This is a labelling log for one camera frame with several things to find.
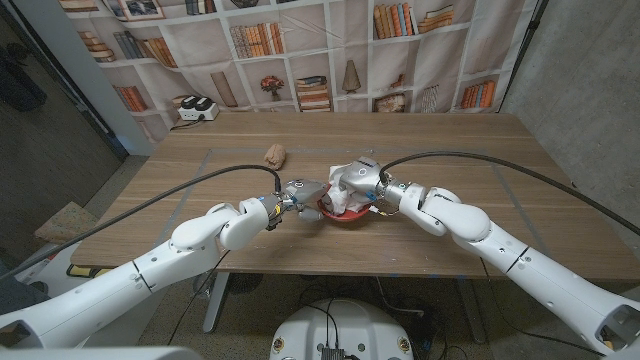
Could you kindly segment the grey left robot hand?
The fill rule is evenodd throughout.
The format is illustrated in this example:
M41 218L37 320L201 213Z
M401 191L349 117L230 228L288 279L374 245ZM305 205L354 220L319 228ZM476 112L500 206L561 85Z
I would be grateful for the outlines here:
M287 182L282 196L285 211L295 211L300 219L316 222L324 218L320 210L313 208L318 202L330 203L328 185L310 179L295 179Z

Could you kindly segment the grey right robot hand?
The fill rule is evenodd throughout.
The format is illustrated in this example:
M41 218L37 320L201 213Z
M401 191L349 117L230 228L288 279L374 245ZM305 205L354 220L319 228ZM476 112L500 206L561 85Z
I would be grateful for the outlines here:
M375 160L362 156L343 168L339 188L347 190L358 201L375 202L384 196L393 179L391 174L381 173L381 170Z

